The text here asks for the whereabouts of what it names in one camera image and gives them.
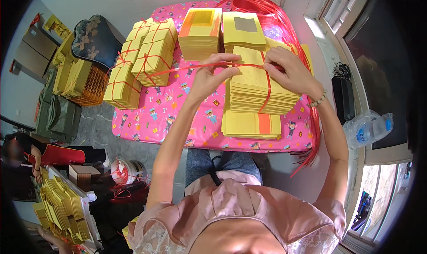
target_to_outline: pink tablecloth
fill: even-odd
[[[156,9],[152,17],[164,20],[172,17],[179,31],[189,8],[214,7],[219,1],[186,2]],[[230,11],[229,5],[223,5],[223,11]],[[270,38],[280,38],[281,31],[276,27],[264,29]],[[178,42],[174,52],[172,67],[185,67],[198,62],[185,62]],[[191,89],[195,70],[179,70],[171,73],[168,86],[142,87],[139,109],[115,109],[113,134],[127,140],[147,143],[162,143],[169,128],[178,116],[179,109]],[[224,137],[221,132],[222,110],[224,106],[225,85],[218,87],[215,93],[201,103],[193,119],[185,146],[250,152],[301,151],[311,147],[312,133],[309,126],[310,110],[307,97],[301,97],[295,107],[281,116],[282,134],[277,139],[256,140]]]

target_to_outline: woman's left hand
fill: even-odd
[[[35,181],[41,184],[41,167],[38,168],[38,171],[35,169],[35,166],[32,167],[32,174],[35,177]]]
[[[234,62],[240,59],[239,55],[228,53],[212,54],[208,59],[200,62],[200,64],[219,63],[221,61]],[[193,85],[191,86],[188,97],[197,103],[201,103],[205,98],[210,96],[227,78],[239,73],[237,67],[228,67],[219,74],[214,75],[217,66],[201,67],[197,70]]]

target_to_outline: white plastic bucket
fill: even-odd
[[[123,169],[128,171],[127,179],[121,177]],[[131,184],[137,178],[146,179],[145,166],[139,161],[116,160],[111,164],[111,176],[117,184]]]

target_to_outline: dark floral chair back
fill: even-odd
[[[94,15],[80,21],[74,28],[72,54],[78,59],[97,62],[111,68],[115,65],[117,52],[122,44],[115,38],[105,18]]]

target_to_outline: pink blouse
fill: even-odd
[[[331,253],[344,235],[343,205],[332,198],[313,204],[286,192],[261,186],[254,177],[237,171],[217,172],[189,185],[183,200],[158,203],[129,223],[128,241],[136,254],[188,253],[211,223],[228,218],[262,222],[287,254]]]

